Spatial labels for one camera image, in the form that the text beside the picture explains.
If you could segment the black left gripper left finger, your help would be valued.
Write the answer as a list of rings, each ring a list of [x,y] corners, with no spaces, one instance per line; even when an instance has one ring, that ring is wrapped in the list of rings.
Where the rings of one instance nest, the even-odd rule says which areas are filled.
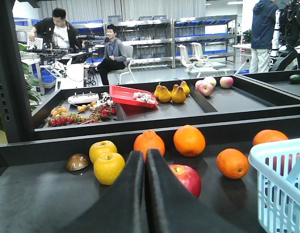
[[[144,160],[140,151],[131,151],[126,166],[98,201],[61,233],[147,233],[142,204]]]

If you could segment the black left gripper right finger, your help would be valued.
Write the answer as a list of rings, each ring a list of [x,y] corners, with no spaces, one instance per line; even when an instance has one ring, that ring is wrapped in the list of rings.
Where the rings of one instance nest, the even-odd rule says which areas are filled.
[[[147,152],[145,205],[151,233],[237,233],[236,226],[211,211],[172,173],[157,149]]]

